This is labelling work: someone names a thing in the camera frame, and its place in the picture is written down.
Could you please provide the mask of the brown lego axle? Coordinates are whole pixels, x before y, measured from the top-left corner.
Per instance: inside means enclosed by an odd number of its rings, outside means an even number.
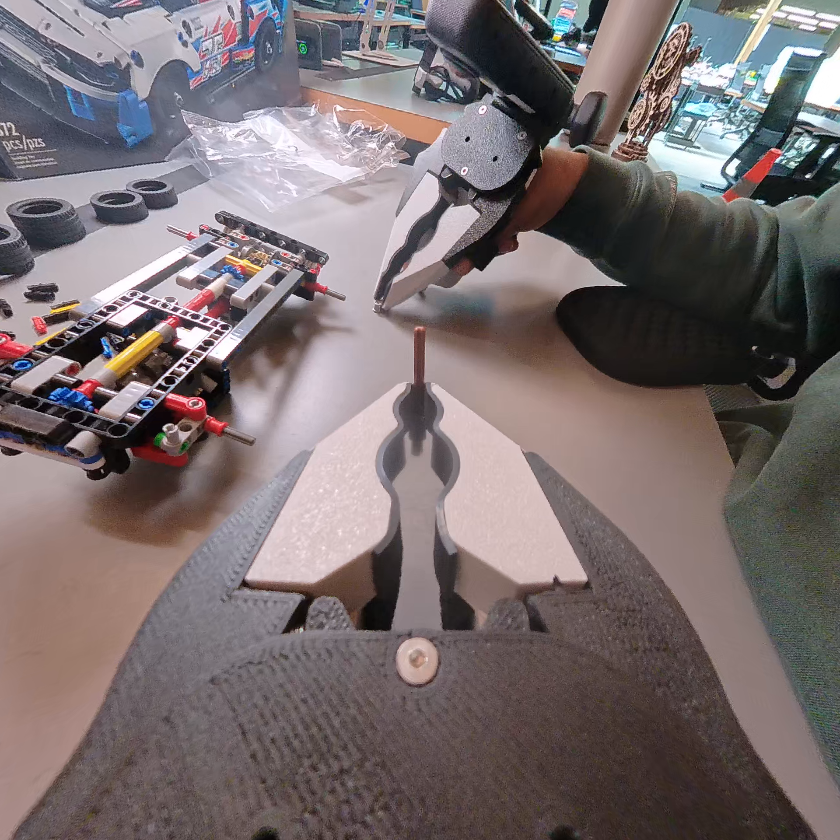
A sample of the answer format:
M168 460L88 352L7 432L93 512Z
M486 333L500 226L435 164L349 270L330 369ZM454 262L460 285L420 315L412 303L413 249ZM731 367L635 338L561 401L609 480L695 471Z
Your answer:
M413 331L413 385L409 406L409 438L413 456L420 456L426 434L426 328L416 326Z

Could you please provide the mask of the grey round pillar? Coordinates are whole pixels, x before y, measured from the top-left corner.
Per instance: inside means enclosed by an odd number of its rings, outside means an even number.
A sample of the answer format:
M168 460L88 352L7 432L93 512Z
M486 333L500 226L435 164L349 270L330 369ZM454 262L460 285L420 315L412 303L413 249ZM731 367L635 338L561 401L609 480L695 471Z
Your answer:
M592 142L597 151L610 151L678 5L678 1L608 2L574 95L576 103L591 91L607 96Z

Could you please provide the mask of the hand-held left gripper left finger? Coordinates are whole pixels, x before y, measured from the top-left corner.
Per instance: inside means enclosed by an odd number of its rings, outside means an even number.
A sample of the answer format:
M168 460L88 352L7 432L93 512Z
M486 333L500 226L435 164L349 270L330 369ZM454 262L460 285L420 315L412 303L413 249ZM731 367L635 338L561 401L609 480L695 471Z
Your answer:
M400 384L309 454L247 573L252 590L331 596L366 629L390 629L403 538L395 478L406 465Z

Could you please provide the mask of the black office chair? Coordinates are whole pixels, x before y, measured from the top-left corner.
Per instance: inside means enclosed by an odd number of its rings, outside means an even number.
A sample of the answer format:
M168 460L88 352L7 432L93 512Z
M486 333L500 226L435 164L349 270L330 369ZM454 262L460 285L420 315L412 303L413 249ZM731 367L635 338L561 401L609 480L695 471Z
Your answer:
M823 51L793 49L751 134L721 168L721 176L727 184L725 189L734 186L767 151L783 148L825 58Z

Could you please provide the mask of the clear plastic bag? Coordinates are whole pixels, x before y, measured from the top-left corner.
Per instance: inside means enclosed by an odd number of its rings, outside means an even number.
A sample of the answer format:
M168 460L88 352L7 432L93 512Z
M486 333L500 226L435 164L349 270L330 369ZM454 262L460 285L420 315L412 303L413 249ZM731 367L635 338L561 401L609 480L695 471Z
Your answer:
M192 112L183 118L190 133L166 160L190 165L226 199L267 212L363 182L409 157L402 132L339 105L265 108L237 122Z

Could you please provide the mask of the person's right hand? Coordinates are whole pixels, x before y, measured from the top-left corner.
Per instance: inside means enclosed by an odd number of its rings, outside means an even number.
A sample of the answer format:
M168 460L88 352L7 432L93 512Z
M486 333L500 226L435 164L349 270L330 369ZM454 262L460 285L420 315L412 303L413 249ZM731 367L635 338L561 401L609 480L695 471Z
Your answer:
M557 216L581 182L588 163L585 152L554 146L546 148L540 168L497 237L499 254L515 251L519 247L520 234L539 231Z

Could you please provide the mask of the lego car chassis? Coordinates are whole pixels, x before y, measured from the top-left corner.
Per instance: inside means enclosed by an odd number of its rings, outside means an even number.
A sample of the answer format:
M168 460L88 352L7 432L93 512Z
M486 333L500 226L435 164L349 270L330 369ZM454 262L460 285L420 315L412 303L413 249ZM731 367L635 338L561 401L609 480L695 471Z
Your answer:
M47 323L32 344L2 333L1 450L90 480L135 459L184 467L206 438L255 439L215 416L230 365L289 298L344 300L326 253L226 211L147 266Z

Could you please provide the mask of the wooden gear sculpture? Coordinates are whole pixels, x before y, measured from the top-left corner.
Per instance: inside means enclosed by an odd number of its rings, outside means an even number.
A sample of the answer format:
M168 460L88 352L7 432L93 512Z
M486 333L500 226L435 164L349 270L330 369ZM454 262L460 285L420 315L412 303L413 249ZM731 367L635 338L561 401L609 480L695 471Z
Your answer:
M619 161L646 161L654 136L671 120L674 99L682 81L682 71L693 65L702 48L691 46L692 26L678 24L667 37L640 88L639 98L627 117L626 138L612 157Z

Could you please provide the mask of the orange traffic cone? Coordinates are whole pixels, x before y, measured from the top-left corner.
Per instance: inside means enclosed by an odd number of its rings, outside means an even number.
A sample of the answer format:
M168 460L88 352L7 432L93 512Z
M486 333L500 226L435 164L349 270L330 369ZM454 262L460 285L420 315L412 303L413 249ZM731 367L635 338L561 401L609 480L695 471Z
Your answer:
M765 152L755 165L729 186L722 194L722 200L725 203L731 203L739 198L751 198L781 155L782 150L776 148Z

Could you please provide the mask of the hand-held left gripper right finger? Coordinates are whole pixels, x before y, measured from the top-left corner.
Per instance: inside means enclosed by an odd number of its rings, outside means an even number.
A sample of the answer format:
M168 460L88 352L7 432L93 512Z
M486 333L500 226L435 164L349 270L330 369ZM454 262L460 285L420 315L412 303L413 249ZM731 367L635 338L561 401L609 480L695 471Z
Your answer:
M582 562L519 444L436 384L426 385L434 569L445 629L471 629L502 599L588 585Z

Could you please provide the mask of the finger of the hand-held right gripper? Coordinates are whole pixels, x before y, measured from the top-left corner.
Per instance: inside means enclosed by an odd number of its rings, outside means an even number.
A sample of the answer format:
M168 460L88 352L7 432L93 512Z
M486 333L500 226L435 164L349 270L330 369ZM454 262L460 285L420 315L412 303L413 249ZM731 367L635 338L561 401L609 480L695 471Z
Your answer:
M422 255L432 244L444 215L455 204L455 189L446 185L445 135L444 130L416 156L374 288L375 309L394 307L448 272L438 251Z
M381 263L381 302L385 312L425 290L435 280L444 279L449 273L445 255L479 218L479 212L469 204L450 206L443 211L435 230L421 225L423 231L412 254L398 257L407 247L421 211L432 208L431 204L405 206L396 217Z

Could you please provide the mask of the person's green sweatshirt torso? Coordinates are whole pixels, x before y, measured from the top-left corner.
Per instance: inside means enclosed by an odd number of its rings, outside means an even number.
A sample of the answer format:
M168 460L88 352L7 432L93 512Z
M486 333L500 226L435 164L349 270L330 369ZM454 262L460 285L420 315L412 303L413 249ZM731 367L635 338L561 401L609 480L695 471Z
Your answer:
M804 380L785 402L720 415L734 471L733 547L812 729L839 774L838 185L772 208L775 270L762 302L783 331L762 350Z

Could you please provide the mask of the grey fabric chair seat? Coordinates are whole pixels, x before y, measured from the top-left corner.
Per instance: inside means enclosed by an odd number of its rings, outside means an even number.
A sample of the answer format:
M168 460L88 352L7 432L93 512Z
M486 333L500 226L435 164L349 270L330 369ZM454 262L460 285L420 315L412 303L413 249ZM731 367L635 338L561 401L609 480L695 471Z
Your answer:
M745 385L703 385L710 409L716 418L721 434L725 426L743 425L742 410L753 404L753 393Z

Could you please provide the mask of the grey black wheeled robot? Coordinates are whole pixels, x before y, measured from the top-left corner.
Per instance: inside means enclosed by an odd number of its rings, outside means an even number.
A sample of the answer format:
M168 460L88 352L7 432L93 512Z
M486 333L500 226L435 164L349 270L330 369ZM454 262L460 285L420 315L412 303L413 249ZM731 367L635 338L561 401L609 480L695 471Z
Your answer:
M482 96L482 82L428 40L413 79L413 95L430 102L468 105Z

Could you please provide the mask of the lego set box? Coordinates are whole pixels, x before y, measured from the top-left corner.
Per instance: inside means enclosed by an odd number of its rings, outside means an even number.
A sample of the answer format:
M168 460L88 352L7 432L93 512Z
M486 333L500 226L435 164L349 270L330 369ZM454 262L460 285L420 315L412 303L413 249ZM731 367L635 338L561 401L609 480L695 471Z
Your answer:
M296 104L288 1L2 1L2 178L163 161L198 115Z

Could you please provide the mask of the person's right forearm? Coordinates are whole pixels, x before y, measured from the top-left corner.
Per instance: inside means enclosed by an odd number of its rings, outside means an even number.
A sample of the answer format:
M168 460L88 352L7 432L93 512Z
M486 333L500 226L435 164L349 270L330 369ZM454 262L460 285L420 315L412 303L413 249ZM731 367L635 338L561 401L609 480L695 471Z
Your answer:
M776 354L761 349L762 336L783 331L762 302L778 257L779 205L725 203L681 191L671 173L644 163L575 151L589 158L585 174L539 231L626 290L582 292L559 307L570 340L596 369L628 384L746 382L759 365L753 349ZM791 200L801 197L818 198Z

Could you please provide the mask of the desk with orange edge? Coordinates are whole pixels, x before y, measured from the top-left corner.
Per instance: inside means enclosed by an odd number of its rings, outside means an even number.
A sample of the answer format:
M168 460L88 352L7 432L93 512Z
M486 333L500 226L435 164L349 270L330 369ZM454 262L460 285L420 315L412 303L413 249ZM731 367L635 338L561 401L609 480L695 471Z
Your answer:
M457 120L464 106L429 101L413 93L414 66L385 66L346 60L342 68L299 71L300 93L321 109L334 106L367 113L374 123L387 123L407 140L431 144Z

